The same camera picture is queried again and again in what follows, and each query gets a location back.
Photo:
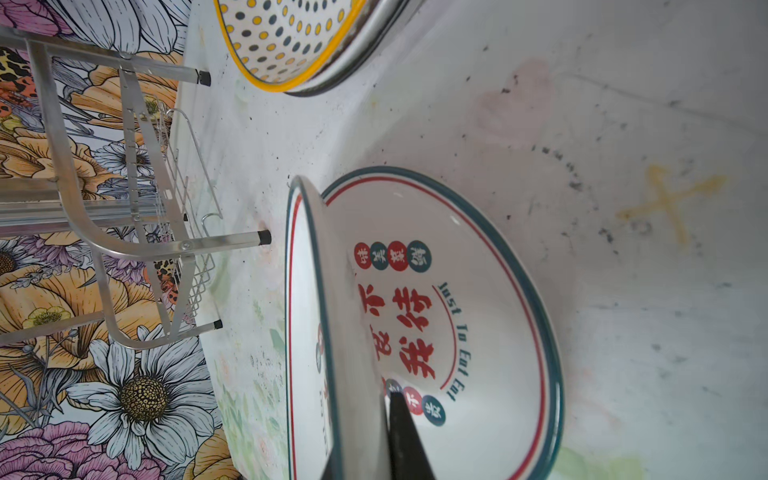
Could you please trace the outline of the red dotted rim plate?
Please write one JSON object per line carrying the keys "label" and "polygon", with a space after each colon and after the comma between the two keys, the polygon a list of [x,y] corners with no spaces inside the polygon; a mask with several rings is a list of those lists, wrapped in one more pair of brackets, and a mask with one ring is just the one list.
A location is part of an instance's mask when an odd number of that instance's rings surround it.
{"label": "red dotted rim plate", "polygon": [[391,476],[386,412],[353,267],[309,179],[290,187],[285,241],[289,476]]}

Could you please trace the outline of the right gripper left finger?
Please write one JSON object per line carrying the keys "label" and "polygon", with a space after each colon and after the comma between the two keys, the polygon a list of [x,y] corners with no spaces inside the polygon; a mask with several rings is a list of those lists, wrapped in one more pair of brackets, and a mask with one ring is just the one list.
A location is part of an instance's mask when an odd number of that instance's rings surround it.
{"label": "right gripper left finger", "polygon": [[324,467],[323,473],[321,475],[321,480],[334,480],[335,479],[335,473],[334,473],[334,462],[336,457],[336,451],[334,449],[331,450],[326,465]]}

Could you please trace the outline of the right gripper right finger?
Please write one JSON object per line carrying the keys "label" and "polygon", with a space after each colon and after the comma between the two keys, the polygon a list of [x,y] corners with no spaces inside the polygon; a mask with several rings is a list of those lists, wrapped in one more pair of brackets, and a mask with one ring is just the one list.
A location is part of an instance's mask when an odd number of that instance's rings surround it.
{"label": "right gripper right finger", "polygon": [[388,445],[394,480],[434,480],[427,455],[401,392],[390,394]]}

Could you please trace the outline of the red floral pattern plate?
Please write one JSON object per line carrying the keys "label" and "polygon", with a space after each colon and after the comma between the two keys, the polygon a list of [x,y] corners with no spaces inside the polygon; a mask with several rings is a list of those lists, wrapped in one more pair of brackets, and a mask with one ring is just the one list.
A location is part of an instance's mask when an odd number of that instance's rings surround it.
{"label": "red floral pattern plate", "polygon": [[439,479],[544,479],[564,416],[548,312],[505,237],[444,183],[391,166],[322,195],[351,260],[380,383]]}

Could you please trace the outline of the yellow rimmed white plate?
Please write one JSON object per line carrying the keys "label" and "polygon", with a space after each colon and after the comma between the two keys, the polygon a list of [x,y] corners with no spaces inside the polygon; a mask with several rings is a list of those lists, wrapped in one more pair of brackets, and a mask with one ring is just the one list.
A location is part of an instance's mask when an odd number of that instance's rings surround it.
{"label": "yellow rimmed white plate", "polygon": [[376,5],[363,0],[223,0],[216,13],[238,70],[283,93],[309,81]]}

